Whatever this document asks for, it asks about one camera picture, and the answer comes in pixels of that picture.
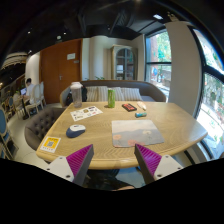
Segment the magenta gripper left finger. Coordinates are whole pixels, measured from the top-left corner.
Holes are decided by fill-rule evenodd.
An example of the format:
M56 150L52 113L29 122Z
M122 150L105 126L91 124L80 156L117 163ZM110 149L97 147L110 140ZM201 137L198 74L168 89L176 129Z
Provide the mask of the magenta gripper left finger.
M93 155L93 145L88 145L67 157L59 156L48 165L46 170L82 186Z

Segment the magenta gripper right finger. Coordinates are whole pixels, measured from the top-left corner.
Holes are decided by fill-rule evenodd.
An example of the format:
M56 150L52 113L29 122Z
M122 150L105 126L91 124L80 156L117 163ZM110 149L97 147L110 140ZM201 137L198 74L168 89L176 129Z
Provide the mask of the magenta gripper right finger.
M161 156L139 144L135 145L134 154L146 184L150 184L182 169L182 166L170 155Z

